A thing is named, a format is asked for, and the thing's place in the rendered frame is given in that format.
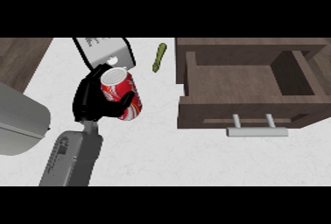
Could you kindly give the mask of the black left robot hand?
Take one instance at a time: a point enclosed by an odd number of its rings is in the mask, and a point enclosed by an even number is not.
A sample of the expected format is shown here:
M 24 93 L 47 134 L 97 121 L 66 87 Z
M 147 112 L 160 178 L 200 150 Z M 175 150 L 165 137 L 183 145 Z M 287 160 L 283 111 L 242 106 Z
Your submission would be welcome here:
M 95 122 L 103 116 L 120 117 L 129 106 L 132 91 L 128 91 L 117 101 L 109 101 L 101 93 L 98 78 L 109 69 L 109 65 L 97 65 L 78 84 L 72 101 L 72 114 L 76 122 Z

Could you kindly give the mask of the red soda can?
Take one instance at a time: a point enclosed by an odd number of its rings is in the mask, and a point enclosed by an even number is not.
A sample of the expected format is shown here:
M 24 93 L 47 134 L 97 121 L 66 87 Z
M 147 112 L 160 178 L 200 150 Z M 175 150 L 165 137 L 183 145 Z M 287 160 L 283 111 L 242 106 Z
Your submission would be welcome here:
M 141 111 L 140 96 L 134 85 L 134 80 L 128 71 L 115 67 L 110 68 L 100 76 L 100 90 L 110 102 L 117 102 L 123 94 L 131 91 L 134 97 L 125 109 L 122 116 L 117 118 L 122 121 L 132 120 Z

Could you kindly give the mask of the brown wooden drawer front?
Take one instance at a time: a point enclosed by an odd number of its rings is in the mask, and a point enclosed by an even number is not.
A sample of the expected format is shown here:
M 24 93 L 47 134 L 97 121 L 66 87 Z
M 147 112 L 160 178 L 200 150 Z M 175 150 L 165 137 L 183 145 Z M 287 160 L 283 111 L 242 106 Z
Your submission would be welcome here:
M 233 126 L 233 114 L 243 127 L 265 127 L 270 114 L 276 126 L 301 129 L 331 117 L 331 96 L 181 96 L 177 127 L 224 129 Z

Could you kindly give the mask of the brown wooden drawer box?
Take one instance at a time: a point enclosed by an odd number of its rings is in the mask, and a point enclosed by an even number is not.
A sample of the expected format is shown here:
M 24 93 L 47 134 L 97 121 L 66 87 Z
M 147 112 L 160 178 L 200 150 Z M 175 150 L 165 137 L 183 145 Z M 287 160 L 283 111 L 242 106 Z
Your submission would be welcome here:
M 249 61 L 221 56 L 209 65 L 196 52 L 185 52 L 188 96 L 216 99 L 324 95 L 299 51 L 276 52 L 271 58 L 249 55 Z

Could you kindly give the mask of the silver flat appliance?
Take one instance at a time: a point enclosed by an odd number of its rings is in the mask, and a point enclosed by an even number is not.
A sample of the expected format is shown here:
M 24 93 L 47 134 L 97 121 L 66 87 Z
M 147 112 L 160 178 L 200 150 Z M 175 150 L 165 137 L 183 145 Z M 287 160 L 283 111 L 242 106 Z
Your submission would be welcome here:
M 135 66 L 129 42 L 125 38 L 72 38 L 72 40 L 89 70 L 101 64 L 123 67 L 126 70 Z

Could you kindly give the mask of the pale grey rounded appliance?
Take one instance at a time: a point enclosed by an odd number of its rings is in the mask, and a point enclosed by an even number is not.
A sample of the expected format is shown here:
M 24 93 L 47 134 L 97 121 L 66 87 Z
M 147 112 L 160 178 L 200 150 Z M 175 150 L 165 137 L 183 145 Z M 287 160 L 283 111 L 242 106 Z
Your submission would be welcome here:
M 0 82 L 0 155 L 18 155 L 44 138 L 47 107 Z

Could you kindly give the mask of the brown wooden panel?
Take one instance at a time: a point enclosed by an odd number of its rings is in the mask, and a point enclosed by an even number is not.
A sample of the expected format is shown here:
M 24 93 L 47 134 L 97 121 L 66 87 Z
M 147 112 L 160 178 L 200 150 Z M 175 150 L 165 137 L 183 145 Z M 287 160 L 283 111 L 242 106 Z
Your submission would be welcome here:
M 51 38 L 0 38 L 0 82 L 23 93 Z

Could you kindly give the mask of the green bean pod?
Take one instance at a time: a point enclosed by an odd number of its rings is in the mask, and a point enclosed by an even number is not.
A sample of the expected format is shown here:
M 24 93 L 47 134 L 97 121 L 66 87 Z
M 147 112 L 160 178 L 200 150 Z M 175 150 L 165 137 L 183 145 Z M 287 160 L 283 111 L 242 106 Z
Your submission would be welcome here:
M 160 59 L 162 59 L 162 55 L 163 55 L 165 51 L 166 51 L 166 45 L 165 45 L 165 43 L 159 43 L 156 56 L 154 56 L 154 60 L 153 60 L 153 64 L 151 64 L 151 72 L 153 73 L 156 73 L 160 68 Z

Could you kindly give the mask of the brown wooden cabinet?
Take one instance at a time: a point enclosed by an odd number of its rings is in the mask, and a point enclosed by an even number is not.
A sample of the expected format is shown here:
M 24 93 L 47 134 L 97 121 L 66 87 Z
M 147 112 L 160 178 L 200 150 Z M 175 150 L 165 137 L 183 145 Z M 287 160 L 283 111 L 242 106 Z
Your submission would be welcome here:
M 209 65 L 221 56 L 249 61 L 249 55 L 262 55 L 265 59 L 282 51 L 299 51 L 308 61 L 326 47 L 321 38 L 175 38 L 175 82 L 185 87 L 185 52 L 196 52 Z

